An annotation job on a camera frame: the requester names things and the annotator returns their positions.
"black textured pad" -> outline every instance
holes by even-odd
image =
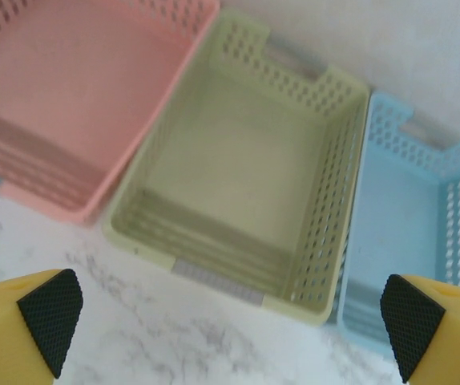
[[[47,366],[58,379],[83,307],[75,272],[59,272],[20,299],[18,307]]]
[[[381,296],[381,316],[403,383],[417,368],[445,312],[403,277],[389,277]]]

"green basket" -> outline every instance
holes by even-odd
[[[224,10],[104,221],[116,245],[312,324],[326,321],[369,89]]]

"blue basket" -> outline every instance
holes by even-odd
[[[391,274],[460,286],[460,138],[376,92],[361,155],[337,323],[391,355],[380,297]]]

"white marble countertop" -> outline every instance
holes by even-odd
[[[84,307],[58,385],[390,385],[393,363],[313,328],[173,277],[0,199],[0,281],[72,268]]]

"basket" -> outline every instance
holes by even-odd
[[[368,88],[224,10],[111,202],[107,238],[315,324],[332,308]]]
[[[216,0],[0,0],[0,196],[91,222]]]
[[[460,137],[379,92],[366,130],[337,322],[391,355],[380,311],[389,275],[460,286]]]

